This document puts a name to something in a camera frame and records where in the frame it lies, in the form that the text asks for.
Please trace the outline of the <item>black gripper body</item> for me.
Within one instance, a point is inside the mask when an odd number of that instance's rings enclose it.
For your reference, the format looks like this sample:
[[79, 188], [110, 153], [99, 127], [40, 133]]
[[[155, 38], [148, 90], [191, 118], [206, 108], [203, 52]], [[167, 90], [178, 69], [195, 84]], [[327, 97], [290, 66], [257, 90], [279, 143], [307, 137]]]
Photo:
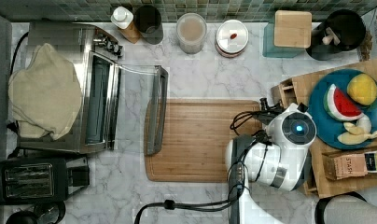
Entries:
[[260, 115], [258, 119], [265, 125], [269, 125], [270, 122], [280, 115], [285, 109], [282, 101], [279, 100], [275, 105], [269, 106], [266, 98], [260, 98]]

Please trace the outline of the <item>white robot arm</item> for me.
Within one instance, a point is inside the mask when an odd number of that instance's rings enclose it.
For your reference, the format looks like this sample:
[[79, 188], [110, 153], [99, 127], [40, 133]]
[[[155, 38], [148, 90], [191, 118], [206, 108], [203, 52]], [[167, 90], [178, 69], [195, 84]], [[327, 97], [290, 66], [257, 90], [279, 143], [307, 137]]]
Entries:
[[310, 145], [316, 126], [308, 107], [292, 103], [281, 113], [261, 121], [266, 127], [252, 135], [241, 134], [228, 143], [228, 224], [283, 224], [255, 203], [249, 184], [292, 191], [306, 180], [311, 168]]

